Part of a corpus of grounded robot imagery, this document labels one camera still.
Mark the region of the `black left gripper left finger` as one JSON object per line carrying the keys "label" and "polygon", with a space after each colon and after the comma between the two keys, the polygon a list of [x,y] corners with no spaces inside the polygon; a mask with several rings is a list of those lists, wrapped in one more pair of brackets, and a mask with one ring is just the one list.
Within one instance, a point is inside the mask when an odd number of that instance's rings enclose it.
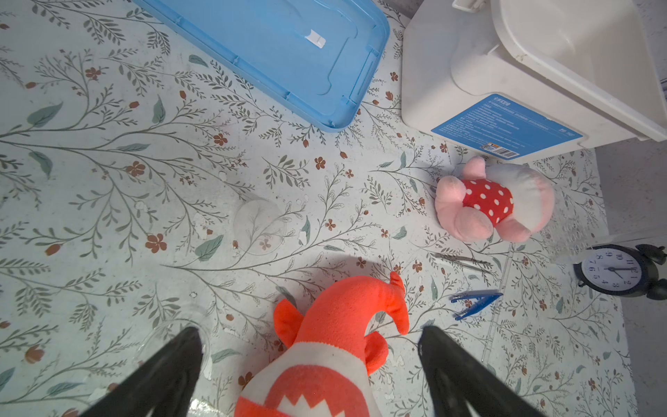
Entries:
{"label": "black left gripper left finger", "polygon": [[184,328],[84,416],[185,416],[203,364],[197,328]]}

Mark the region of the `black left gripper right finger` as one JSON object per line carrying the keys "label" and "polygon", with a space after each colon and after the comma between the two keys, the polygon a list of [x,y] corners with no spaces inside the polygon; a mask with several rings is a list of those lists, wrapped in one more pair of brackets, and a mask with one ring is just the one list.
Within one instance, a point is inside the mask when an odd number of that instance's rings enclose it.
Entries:
{"label": "black left gripper right finger", "polygon": [[423,329],[418,351],[436,416],[540,416],[442,329]]}

